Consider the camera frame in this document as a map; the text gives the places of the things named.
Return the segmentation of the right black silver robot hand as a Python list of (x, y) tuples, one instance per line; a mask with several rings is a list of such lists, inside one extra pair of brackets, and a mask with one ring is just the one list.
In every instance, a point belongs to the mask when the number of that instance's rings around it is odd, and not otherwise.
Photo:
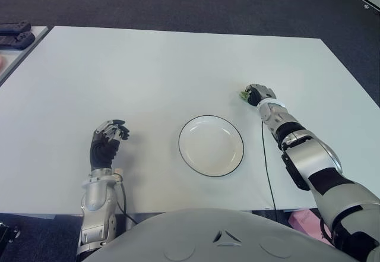
[(272, 89), (260, 84), (248, 85), (245, 89), (245, 92), (248, 94), (246, 101), (251, 106), (258, 106), (259, 102), (264, 99), (276, 99), (276, 95)]

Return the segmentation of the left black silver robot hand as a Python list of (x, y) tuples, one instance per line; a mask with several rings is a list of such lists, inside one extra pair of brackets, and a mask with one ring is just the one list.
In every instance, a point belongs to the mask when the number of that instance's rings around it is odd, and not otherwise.
[(112, 168), (112, 161), (119, 150), (121, 141), (126, 141), (129, 137), (129, 129), (125, 123), (120, 119), (111, 119), (95, 129), (90, 145), (92, 171)]

